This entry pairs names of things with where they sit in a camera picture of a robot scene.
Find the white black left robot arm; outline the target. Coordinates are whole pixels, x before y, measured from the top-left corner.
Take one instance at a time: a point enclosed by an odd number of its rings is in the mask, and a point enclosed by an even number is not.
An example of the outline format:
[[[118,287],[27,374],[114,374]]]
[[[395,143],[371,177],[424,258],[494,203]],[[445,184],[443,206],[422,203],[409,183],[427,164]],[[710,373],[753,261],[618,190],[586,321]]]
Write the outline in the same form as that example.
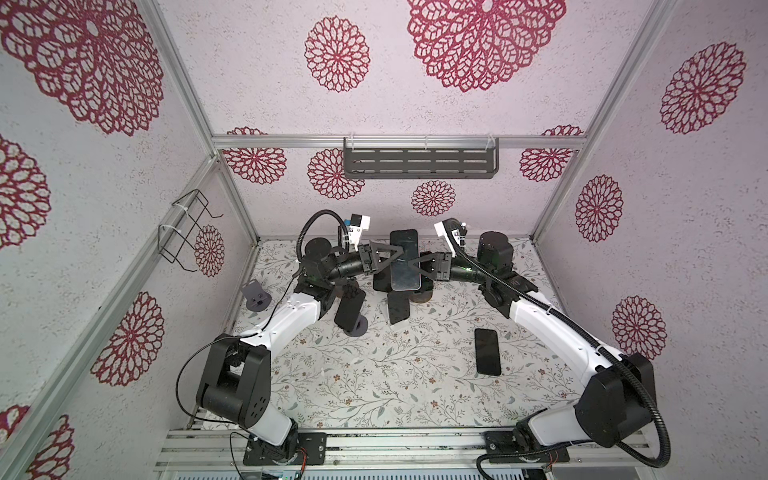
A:
[[[271,401],[271,361],[304,329],[341,299],[334,322],[350,337],[366,333],[361,314],[366,293],[359,275],[379,273],[402,257],[400,246],[370,242],[356,251],[315,238],[297,250],[296,289],[267,321],[237,336],[221,335],[210,346],[197,404],[289,456],[297,446],[297,425]]]

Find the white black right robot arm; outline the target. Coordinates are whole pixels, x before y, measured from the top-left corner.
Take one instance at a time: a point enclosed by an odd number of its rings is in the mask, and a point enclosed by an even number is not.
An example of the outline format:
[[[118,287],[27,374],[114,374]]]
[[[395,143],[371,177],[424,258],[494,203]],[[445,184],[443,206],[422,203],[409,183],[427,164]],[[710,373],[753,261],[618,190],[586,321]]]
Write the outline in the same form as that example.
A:
[[[504,234],[482,234],[471,256],[465,250],[464,224],[448,219],[436,223],[435,230],[448,249],[431,255],[433,266],[425,276],[477,284],[487,303],[534,334],[583,386],[576,401],[518,423],[514,431],[524,451],[595,443],[618,447],[649,465],[668,460],[669,430],[657,405],[653,366],[645,356],[607,345],[553,306],[514,271],[513,248]]]

